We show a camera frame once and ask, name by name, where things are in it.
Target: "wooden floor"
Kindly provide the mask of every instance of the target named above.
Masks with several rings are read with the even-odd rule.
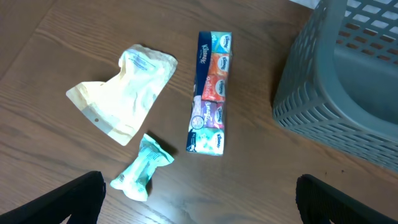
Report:
[[[398,219],[398,174],[284,131],[271,102],[311,11],[288,0],[0,0],[0,213],[88,172],[108,192],[99,223],[301,223],[295,184],[312,174]],[[185,152],[200,30],[233,32],[223,157]],[[122,147],[65,92],[118,73],[132,44],[172,54],[177,71]],[[109,182],[150,132],[178,151],[146,203]]]

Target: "plastic wrapper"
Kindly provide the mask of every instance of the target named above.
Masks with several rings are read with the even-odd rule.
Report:
[[[156,167],[166,166],[174,161],[149,135],[144,134],[139,145],[137,159],[116,179],[111,187],[123,190],[124,194],[137,201],[146,201],[148,192],[146,185],[155,172]]]
[[[188,152],[215,156],[224,152],[224,104],[232,59],[231,44],[230,32],[199,32]]]
[[[119,66],[119,74],[106,83],[82,82],[67,96],[97,128],[125,146],[173,75],[177,60],[135,44],[123,52]]]

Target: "kleenex logo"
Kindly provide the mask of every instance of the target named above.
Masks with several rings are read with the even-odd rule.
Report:
[[[221,106],[217,109],[217,115],[218,115],[218,117],[217,117],[217,123],[221,124],[221,123],[223,122],[223,120],[222,120],[222,117],[223,117],[223,108],[222,108]]]
[[[217,148],[220,148],[222,138],[223,137],[221,137],[221,134],[217,134]]]
[[[221,69],[222,69],[222,70],[225,70],[226,63],[227,63],[227,58],[226,58],[226,57],[223,57],[223,65],[221,66]]]
[[[216,92],[220,96],[225,96],[225,81],[223,79],[218,80],[216,83]]]
[[[202,55],[201,55],[200,63],[206,63],[207,51],[209,51],[209,47],[207,46],[207,44],[205,44],[205,45],[201,46],[201,49],[202,49]]]
[[[229,36],[228,35],[225,37],[225,42],[224,42],[224,46],[223,47],[226,48],[226,49],[229,47]]]

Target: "black object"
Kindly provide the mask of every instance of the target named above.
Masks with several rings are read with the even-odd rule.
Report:
[[[96,223],[105,198],[101,172],[91,171],[19,208],[0,216],[2,224]]]
[[[308,174],[297,179],[296,203],[304,224],[329,224],[330,221],[336,224],[398,224]]]

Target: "crumpled tissue packet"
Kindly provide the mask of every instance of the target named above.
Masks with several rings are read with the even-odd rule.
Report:
[[[123,52],[119,66],[119,74],[106,83],[82,82],[67,96],[97,128],[125,146],[173,75],[177,60],[136,44]]]
[[[111,187],[123,190],[124,194],[137,201],[145,202],[148,193],[145,188],[156,167],[166,166],[174,161],[149,135],[145,134],[139,145],[137,159],[116,179]]]

